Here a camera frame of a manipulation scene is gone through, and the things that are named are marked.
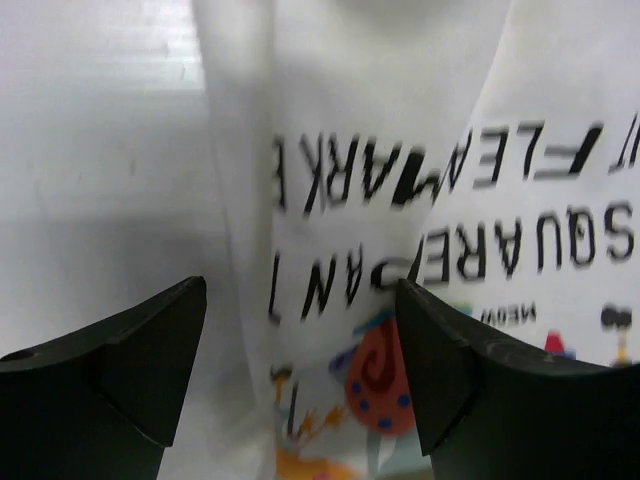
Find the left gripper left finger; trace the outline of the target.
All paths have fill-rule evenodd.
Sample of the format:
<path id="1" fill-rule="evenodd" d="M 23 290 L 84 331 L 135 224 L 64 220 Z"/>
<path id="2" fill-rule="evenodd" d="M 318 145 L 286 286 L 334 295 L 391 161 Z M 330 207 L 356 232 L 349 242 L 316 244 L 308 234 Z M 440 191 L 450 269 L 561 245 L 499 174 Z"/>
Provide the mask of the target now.
<path id="1" fill-rule="evenodd" d="M 189 277 L 1 359 L 4 479 L 155 479 L 173 445 L 206 313 Z"/>

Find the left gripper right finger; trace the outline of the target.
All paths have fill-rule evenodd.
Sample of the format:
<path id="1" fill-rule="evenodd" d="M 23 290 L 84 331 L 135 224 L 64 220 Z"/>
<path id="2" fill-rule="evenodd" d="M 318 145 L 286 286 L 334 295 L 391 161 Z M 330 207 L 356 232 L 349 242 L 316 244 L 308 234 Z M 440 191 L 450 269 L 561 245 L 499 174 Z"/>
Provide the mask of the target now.
<path id="1" fill-rule="evenodd" d="M 639 369 L 519 341 L 402 280 L 396 322 L 438 479 L 635 479 Z"/>

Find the white t-shirt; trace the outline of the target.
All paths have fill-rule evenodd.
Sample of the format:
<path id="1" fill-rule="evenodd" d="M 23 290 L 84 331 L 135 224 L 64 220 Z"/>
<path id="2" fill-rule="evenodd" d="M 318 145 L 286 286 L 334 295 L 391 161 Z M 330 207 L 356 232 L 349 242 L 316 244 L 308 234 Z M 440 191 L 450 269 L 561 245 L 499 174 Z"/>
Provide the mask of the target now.
<path id="1" fill-rule="evenodd" d="M 411 281 L 639 369 L 635 1 L 194 5 L 258 411 L 255 479 L 438 479 Z"/>

